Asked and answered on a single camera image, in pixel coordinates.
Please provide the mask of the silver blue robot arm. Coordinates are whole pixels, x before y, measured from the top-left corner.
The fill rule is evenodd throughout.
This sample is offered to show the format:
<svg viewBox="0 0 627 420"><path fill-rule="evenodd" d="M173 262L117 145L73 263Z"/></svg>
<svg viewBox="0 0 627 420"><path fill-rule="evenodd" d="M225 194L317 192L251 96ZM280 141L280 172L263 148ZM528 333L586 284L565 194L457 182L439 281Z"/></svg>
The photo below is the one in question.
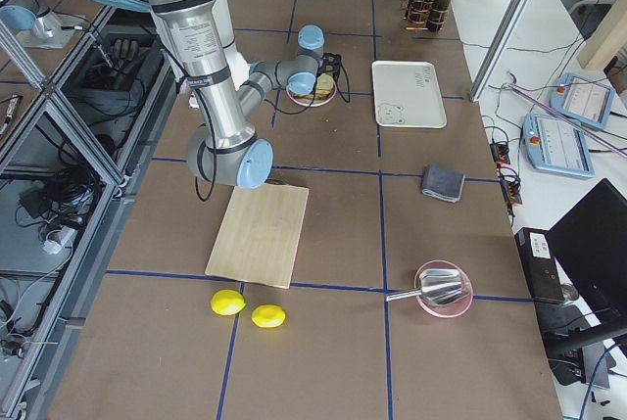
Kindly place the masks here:
<svg viewBox="0 0 627 420"><path fill-rule="evenodd" d="M187 163L194 175L240 188L263 185L272 168L273 150L247 117L275 88L298 95L314 91L323 57L323 31L314 24L304 26L294 59L254 63L242 77L229 66L240 54L227 0L94 1L153 17L205 121L188 146Z"/></svg>

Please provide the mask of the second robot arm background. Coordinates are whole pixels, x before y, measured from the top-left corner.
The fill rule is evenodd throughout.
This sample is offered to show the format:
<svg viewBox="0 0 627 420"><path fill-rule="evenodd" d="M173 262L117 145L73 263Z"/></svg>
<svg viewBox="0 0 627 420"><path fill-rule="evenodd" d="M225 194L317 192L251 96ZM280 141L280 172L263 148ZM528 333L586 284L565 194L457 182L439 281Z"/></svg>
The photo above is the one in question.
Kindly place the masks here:
<svg viewBox="0 0 627 420"><path fill-rule="evenodd" d="M25 48L62 49L75 32L71 16L54 12L45 0L1 0L1 22Z"/></svg>

